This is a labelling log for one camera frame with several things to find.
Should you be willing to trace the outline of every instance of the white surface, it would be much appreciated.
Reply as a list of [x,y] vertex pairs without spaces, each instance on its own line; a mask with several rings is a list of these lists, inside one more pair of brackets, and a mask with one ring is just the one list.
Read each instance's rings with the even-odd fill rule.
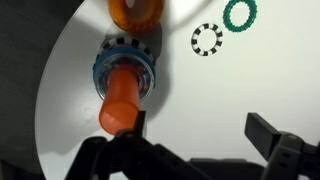
[[[147,139],[185,160],[245,158],[265,164],[243,133],[246,114],[258,112],[277,129],[316,144],[320,1],[257,0],[257,19],[243,33],[225,29],[226,2],[166,1],[157,87],[143,104]],[[223,30],[223,45],[200,57],[190,39],[208,22]],[[64,179],[87,137],[111,139],[98,122],[102,100],[91,68],[112,26],[106,0],[85,1],[52,51],[36,108],[37,150],[48,180]]]

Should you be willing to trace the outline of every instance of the green ring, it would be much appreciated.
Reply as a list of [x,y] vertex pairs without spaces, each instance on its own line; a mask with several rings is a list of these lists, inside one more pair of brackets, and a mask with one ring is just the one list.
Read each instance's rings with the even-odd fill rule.
[[[250,15],[247,21],[242,26],[235,26],[230,19],[230,14],[233,6],[235,6],[239,2],[244,2],[248,5],[250,10]],[[257,5],[254,0],[231,0],[227,4],[226,8],[223,12],[223,23],[225,26],[232,32],[241,32],[248,29],[254,22],[257,16]]]

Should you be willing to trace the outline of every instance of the dark background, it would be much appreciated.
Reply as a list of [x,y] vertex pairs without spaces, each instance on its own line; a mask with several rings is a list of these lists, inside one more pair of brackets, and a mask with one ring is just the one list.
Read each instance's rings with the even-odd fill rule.
[[0,0],[0,180],[44,179],[34,134],[38,87],[82,1]]

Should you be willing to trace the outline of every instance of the black dotted ring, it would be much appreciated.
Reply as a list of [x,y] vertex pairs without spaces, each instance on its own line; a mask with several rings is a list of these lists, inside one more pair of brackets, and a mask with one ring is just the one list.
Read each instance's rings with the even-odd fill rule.
[[105,40],[99,50],[99,54],[97,56],[96,59],[98,59],[98,57],[103,54],[104,51],[112,48],[113,46],[116,45],[131,45],[132,47],[139,49],[141,51],[143,51],[144,53],[146,53],[150,59],[153,61],[153,64],[155,64],[155,59],[150,51],[150,49],[143,44],[141,41],[131,38],[131,37],[120,37],[120,38],[114,38],[111,40]]
[[[201,34],[201,32],[205,29],[213,30],[217,36],[216,44],[209,51],[204,51],[198,46],[198,37]],[[216,24],[213,24],[213,23],[203,24],[200,27],[198,27],[192,34],[192,38],[191,38],[192,49],[195,53],[199,54],[200,56],[208,56],[208,55],[214,54],[217,52],[217,48],[221,47],[222,45],[222,37],[223,37],[222,31],[219,29],[219,27]]]

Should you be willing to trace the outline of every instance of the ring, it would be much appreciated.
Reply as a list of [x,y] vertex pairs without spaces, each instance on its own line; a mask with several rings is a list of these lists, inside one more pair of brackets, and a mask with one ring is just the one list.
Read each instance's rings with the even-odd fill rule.
[[[230,14],[231,14],[232,8],[239,2],[244,2],[248,5],[250,14],[247,21],[243,25],[235,26],[231,22]],[[256,19],[256,16],[257,16],[257,5],[254,0],[231,0],[227,4],[226,8],[224,9],[223,22],[230,31],[241,32],[241,31],[245,31],[253,24],[254,20]]]
[[120,38],[114,38],[111,40],[105,40],[100,47],[99,53],[97,55],[97,58],[104,53],[104,51],[117,46],[117,45],[130,45],[136,49],[139,49],[143,51],[146,55],[149,56],[149,58],[152,60],[152,63],[155,65],[156,60],[154,59],[150,49],[141,41],[131,38],[131,37],[120,37]]
[[[206,30],[206,29],[211,29],[212,31],[215,32],[217,36],[216,44],[209,51],[201,50],[201,48],[198,46],[199,35],[203,30]],[[192,38],[191,38],[192,49],[195,53],[199,54],[200,56],[208,56],[208,55],[214,54],[217,52],[217,48],[221,47],[222,45],[222,37],[223,37],[222,31],[219,29],[219,27],[216,24],[213,24],[213,23],[203,24],[200,27],[198,27],[192,34]]]
[[162,15],[164,0],[146,1],[147,10],[142,17],[132,17],[125,0],[109,0],[109,12],[113,21],[123,30],[143,34],[154,29]]

